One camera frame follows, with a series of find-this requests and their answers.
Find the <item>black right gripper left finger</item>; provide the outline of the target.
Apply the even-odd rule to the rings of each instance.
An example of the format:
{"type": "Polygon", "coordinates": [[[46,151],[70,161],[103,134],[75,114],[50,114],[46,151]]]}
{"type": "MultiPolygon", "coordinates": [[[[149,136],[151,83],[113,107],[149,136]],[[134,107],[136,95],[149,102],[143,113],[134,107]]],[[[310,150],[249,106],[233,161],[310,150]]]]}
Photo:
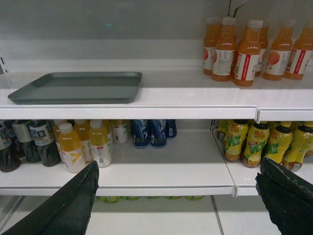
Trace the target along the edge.
{"type": "Polygon", "coordinates": [[[84,235],[98,189],[99,167],[88,164],[5,235],[84,235]]]}

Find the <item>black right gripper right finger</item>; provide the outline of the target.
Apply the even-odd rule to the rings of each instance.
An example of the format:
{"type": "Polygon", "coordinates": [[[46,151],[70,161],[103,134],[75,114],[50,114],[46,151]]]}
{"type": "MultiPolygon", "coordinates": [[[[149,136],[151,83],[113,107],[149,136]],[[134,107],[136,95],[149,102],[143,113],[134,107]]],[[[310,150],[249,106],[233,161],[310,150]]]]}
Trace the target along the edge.
{"type": "Polygon", "coordinates": [[[313,185],[264,157],[256,178],[256,189],[269,217],[283,235],[313,233],[313,185]]]}

